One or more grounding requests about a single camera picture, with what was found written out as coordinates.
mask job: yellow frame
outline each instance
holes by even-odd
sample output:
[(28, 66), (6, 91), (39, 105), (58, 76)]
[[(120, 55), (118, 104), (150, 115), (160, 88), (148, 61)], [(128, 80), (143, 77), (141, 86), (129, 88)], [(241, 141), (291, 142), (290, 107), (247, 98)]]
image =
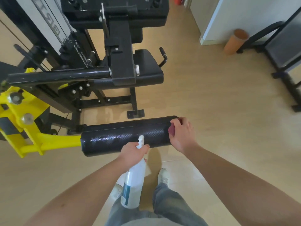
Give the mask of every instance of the yellow frame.
[[(35, 120), (49, 108), (49, 105), (25, 90), (23, 90), (22, 93), (24, 99), (21, 104), (16, 105), (10, 102), (10, 94), (18, 92), (19, 90), (19, 87), (11, 86), (7, 91), (1, 93), (0, 104), (6, 104), (8, 109), (4, 110), (3, 107), (0, 106), (0, 118), (7, 117), (20, 133), (6, 135), (2, 129), (0, 129), (0, 132), (21, 158), (30, 152), (39, 152), (40, 155), (44, 155), (44, 152), (48, 150), (81, 145), (80, 135), (54, 136), (41, 133), (35, 122), (32, 124), (25, 124), (22, 121), (22, 117), (25, 114), (32, 114), (33, 119)], [(23, 130), (32, 141), (32, 144), (28, 144), (22, 137), (21, 132), (23, 132)]]

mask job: spray nozzle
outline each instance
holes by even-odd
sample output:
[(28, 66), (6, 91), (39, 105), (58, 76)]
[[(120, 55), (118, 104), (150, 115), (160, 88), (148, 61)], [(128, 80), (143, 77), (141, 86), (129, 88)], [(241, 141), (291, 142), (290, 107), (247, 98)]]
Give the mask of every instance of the spray nozzle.
[(138, 142), (139, 145), (136, 146), (136, 148), (140, 149), (144, 145), (144, 136), (143, 135), (139, 136), (138, 141), (139, 141)]

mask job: bottle label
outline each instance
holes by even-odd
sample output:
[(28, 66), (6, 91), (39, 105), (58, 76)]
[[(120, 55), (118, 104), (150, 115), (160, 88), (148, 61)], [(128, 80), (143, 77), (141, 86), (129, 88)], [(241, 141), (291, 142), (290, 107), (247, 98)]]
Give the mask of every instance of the bottle label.
[(124, 183), (121, 196), (121, 203), (123, 203), (124, 205), (128, 205), (129, 203), (130, 189), (131, 187)]

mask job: left hand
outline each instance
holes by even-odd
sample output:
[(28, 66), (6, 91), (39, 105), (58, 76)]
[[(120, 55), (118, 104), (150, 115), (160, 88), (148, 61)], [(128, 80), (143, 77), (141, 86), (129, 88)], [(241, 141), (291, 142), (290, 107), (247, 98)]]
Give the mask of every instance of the left hand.
[(141, 161), (143, 156), (148, 153), (150, 146), (148, 144), (143, 145), (142, 148), (138, 149), (136, 146), (138, 142), (129, 142), (125, 144), (118, 156), (118, 159), (122, 161), (128, 171), (132, 166), (135, 166)]

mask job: hand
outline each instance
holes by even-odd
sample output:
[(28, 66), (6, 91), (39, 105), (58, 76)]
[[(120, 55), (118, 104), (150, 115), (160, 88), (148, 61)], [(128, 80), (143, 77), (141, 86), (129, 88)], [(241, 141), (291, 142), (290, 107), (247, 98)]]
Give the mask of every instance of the hand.
[(175, 149), (185, 155), (189, 149), (198, 146), (194, 136), (194, 128), (186, 117), (172, 119), (170, 122), (175, 126), (175, 136), (169, 134), (170, 143)]
[(128, 171), (132, 166), (135, 166), (141, 161), (143, 156), (148, 153), (150, 146), (145, 144), (142, 148), (138, 149), (136, 146), (138, 142), (129, 142), (125, 144), (118, 156), (118, 159), (124, 163), (126, 171)]

